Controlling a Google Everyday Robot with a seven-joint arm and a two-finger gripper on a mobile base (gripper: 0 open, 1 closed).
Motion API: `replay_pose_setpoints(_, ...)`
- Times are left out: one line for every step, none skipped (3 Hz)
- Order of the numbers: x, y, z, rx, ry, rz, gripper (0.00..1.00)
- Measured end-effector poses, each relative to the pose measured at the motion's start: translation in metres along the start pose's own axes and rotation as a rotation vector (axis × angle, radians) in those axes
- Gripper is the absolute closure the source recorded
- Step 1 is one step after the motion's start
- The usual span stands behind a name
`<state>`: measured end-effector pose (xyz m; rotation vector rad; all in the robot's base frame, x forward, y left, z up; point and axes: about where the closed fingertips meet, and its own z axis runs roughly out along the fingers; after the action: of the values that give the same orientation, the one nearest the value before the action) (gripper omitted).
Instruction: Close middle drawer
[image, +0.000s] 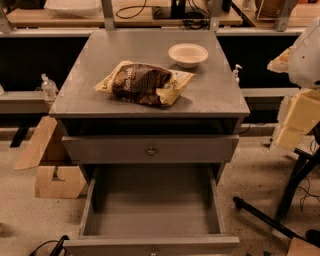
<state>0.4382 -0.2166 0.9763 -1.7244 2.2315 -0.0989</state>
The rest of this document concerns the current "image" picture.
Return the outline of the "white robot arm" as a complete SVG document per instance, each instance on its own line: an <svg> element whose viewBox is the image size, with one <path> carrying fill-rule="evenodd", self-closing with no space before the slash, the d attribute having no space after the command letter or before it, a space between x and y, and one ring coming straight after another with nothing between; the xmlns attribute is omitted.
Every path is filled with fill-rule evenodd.
<svg viewBox="0 0 320 256"><path fill-rule="evenodd" d="M287 73L301 88L320 88L320 17L316 17L292 46L267 65L276 73Z"/></svg>

